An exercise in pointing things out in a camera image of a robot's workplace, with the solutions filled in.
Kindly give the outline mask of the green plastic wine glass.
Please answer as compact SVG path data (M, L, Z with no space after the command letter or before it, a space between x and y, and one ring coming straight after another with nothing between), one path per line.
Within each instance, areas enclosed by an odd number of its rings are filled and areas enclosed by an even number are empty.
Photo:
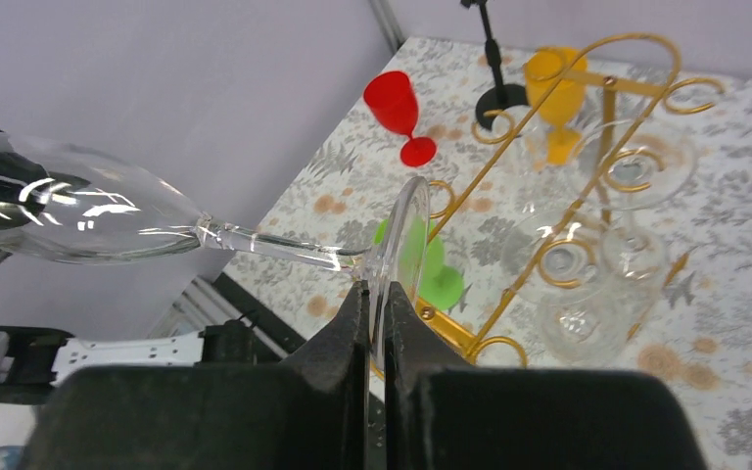
M446 264L445 244L437 236L426 248L418 297L438 310L445 311L458 303L464 289L458 269Z

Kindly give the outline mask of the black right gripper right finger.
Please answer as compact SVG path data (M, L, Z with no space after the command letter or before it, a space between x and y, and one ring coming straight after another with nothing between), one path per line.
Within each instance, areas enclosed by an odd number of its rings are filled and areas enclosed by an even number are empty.
M430 330L402 286L383 313L391 469L702 469L675 396L621 370L483 368Z

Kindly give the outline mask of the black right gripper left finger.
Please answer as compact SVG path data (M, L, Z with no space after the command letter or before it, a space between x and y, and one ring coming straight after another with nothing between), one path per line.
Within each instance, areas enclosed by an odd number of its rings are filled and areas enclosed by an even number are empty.
M102 366L48 401L25 469L362 469L368 286L277 363Z

